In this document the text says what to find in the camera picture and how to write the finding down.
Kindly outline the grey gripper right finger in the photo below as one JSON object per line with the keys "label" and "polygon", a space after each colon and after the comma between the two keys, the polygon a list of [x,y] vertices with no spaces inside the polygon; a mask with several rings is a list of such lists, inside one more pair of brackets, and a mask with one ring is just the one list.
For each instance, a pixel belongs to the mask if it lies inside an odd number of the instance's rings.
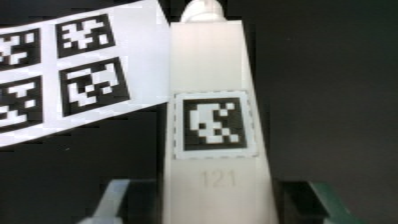
{"label": "grey gripper right finger", "polygon": [[362,224],[352,214],[330,185],[323,182],[309,183],[325,214],[318,216],[316,224]]}

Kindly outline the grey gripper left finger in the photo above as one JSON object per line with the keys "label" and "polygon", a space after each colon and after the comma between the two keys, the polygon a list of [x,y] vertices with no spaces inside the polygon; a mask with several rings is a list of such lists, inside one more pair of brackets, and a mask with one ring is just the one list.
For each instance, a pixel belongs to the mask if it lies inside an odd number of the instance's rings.
{"label": "grey gripper left finger", "polygon": [[117,211],[122,203],[122,198],[130,186],[128,179],[110,181],[94,215],[87,217],[76,224],[122,224],[122,219],[117,216]]}

